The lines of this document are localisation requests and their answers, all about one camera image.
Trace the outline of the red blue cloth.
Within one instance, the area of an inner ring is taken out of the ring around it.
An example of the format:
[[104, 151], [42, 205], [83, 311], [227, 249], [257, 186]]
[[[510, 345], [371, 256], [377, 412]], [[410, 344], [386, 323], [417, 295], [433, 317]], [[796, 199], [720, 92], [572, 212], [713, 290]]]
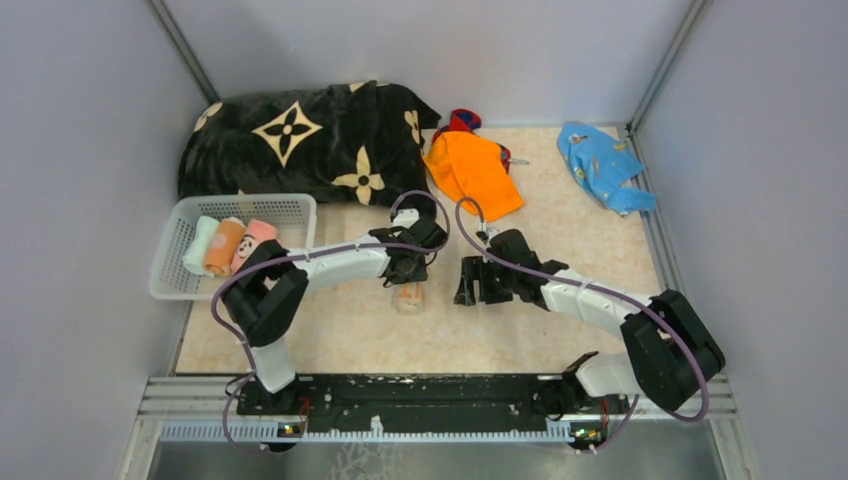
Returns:
[[[435, 143], [435, 141], [446, 132], [475, 134], [481, 127], [482, 119], [477, 113], [468, 109], [454, 109], [450, 113], [447, 124], [437, 129], [433, 134], [431, 142]], [[497, 146], [500, 149], [500, 163], [504, 171], [509, 173], [512, 160], [511, 151], [502, 144], [497, 143]]]

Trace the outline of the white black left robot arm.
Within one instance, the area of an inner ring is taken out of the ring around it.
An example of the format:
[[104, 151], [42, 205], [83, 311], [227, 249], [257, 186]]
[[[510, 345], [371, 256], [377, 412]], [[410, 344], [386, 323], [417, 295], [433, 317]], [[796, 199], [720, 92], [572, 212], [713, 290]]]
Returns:
[[242, 267], [215, 292], [211, 312], [223, 303], [238, 327], [260, 399], [277, 414], [292, 411], [300, 388], [284, 336], [305, 297], [360, 279], [381, 279], [385, 287], [423, 282], [427, 257], [441, 250], [449, 230], [424, 216], [396, 218], [348, 242], [315, 249], [286, 249], [270, 240], [255, 248]]

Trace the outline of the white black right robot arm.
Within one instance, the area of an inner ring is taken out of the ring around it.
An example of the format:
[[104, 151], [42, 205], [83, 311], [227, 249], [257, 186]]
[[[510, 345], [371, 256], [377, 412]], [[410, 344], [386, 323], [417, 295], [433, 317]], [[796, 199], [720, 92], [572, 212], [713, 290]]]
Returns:
[[726, 365], [723, 351], [677, 290], [638, 295], [595, 283], [566, 263], [540, 261], [517, 229], [478, 231], [469, 240], [479, 253], [464, 258], [462, 281], [466, 286], [478, 281], [484, 303], [519, 298], [598, 327], [624, 344], [622, 353], [587, 353], [566, 369], [563, 398], [576, 412], [619, 394], [644, 396], [676, 412]]

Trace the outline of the striped rabbit print towel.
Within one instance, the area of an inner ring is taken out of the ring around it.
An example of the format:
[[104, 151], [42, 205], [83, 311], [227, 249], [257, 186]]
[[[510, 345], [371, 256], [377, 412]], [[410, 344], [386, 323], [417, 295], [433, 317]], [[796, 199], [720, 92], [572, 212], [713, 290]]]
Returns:
[[392, 305], [402, 315], [415, 315], [425, 309], [425, 291], [422, 282], [406, 283], [393, 288]]

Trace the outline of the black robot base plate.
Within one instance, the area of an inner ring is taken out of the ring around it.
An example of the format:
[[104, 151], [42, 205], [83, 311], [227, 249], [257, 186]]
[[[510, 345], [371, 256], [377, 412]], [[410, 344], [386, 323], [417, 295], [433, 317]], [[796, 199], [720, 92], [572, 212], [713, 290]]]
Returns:
[[271, 394], [256, 380], [237, 396], [243, 416], [292, 415], [306, 429], [363, 431], [378, 416], [391, 432], [540, 431], [571, 414], [620, 414], [616, 395], [592, 399], [560, 374], [300, 374]]

